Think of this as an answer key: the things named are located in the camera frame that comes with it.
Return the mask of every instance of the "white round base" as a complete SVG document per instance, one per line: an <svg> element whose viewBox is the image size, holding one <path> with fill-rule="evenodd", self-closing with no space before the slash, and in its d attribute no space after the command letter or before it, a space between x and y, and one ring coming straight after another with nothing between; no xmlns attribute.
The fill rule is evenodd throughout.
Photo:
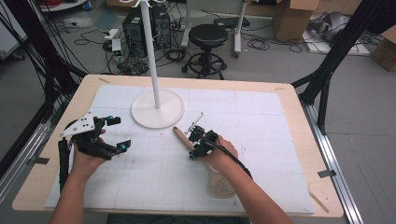
<svg viewBox="0 0 396 224"><path fill-rule="evenodd" d="M181 98L172 91L160 90L161 107L155 108L154 92L144 92L132 104L136 122L150 129L162 129L178 122L184 114Z"/></svg>

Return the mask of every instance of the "black stool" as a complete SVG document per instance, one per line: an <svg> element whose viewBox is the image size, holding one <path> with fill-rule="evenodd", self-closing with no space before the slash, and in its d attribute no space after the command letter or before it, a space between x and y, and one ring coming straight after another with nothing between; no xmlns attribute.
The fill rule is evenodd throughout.
<svg viewBox="0 0 396 224"><path fill-rule="evenodd" d="M192 55L186 65L181 67L181 71L186 73L188 68L190 68L191 71L198 74L197 78L219 74L220 79L223 80L224 77L221 70L226 69L227 64L218 55L211 53L211 51L223 45L227 39L227 32L217 25L202 24L193 27L189 32L189 40L204 52ZM193 62L197 57L199 57L198 62Z"/></svg>

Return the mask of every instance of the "concrete floor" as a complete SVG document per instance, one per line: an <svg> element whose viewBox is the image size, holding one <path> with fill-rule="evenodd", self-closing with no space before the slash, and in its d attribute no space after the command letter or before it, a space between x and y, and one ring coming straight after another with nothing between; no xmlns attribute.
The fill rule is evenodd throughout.
<svg viewBox="0 0 396 224"><path fill-rule="evenodd" d="M89 13L95 21L100 21L109 11L99 7ZM114 12L112 23L96 23L97 28L115 28L123 20L122 12ZM196 18L195 22L211 22L215 17ZM266 19L249 18L254 29L271 23ZM81 29L72 33L62 33L68 47L90 72L98 73L106 68L102 45L93 43L78 46L74 43L79 34L96 27ZM256 35L270 37L272 28L253 32ZM309 53L304 45L302 52L290 51L288 46L270 44L268 50L248 47L242 41L242 54L238 59L233 56L233 36L226 45L215 52L228 64L223 72L226 80L282 82L291 83L314 72L325 58L323 54ZM198 51L189 46L188 52ZM161 59L157 65L168 63ZM158 68L159 77L195 78L194 74L183 74L182 63L171 63ZM340 163L346 182L361 212L364 223L396 222L396 76L366 56L346 56L336 70L330 89L326 131L334 153ZM8 59L0 62L0 158L13 144L21 130L41 106L43 91L29 60ZM28 175L30 166L26 166L16 184L0 204L2 223L43 223L49 220L47 213L21 213L12 210L13 198ZM294 217L295 223L347 223L340 218L303 218ZM87 214L86 223L106 223L106 214Z"/></svg>

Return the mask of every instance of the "white mug tree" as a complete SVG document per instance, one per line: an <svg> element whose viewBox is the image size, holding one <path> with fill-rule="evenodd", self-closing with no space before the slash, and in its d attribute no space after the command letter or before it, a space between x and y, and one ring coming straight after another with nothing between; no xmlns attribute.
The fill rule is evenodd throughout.
<svg viewBox="0 0 396 224"><path fill-rule="evenodd" d="M162 3L165 0L154 0ZM133 7L142 10L142 19L148 50L148 65L151 74L153 92L148 91L139 95L132 105L132 115L136 122L151 129L162 129L178 122L184 114L184 104L181 98L172 91L158 89L157 69L155 65L153 38L149 18L149 0L138 0Z"/></svg>

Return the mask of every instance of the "hand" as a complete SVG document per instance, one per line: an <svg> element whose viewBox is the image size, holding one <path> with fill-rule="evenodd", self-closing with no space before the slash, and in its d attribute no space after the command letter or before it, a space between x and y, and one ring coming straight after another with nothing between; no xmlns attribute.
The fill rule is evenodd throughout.
<svg viewBox="0 0 396 224"><path fill-rule="evenodd" d="M221 135L219 135L216 144L225 147L227 150L233 153L236 158L238 158L238 151L236 150L236 148L231 142L225 140ZM228 155L226 155L218 148L215 148L213 152L209 155L202 157L202 160L209 163L214 169L219 171L221 167L224 166L224 162L233 162L233 160Z"/></svg>
<svg viewBox="0 0 396 224"><path fill-rule="evenodd" d="M106 160L80 152L77 144L74 144L74 147L73 167L70 175L73 175L80 181L86 182L90 179L93 173L95 173L96 169Z"/></svg>

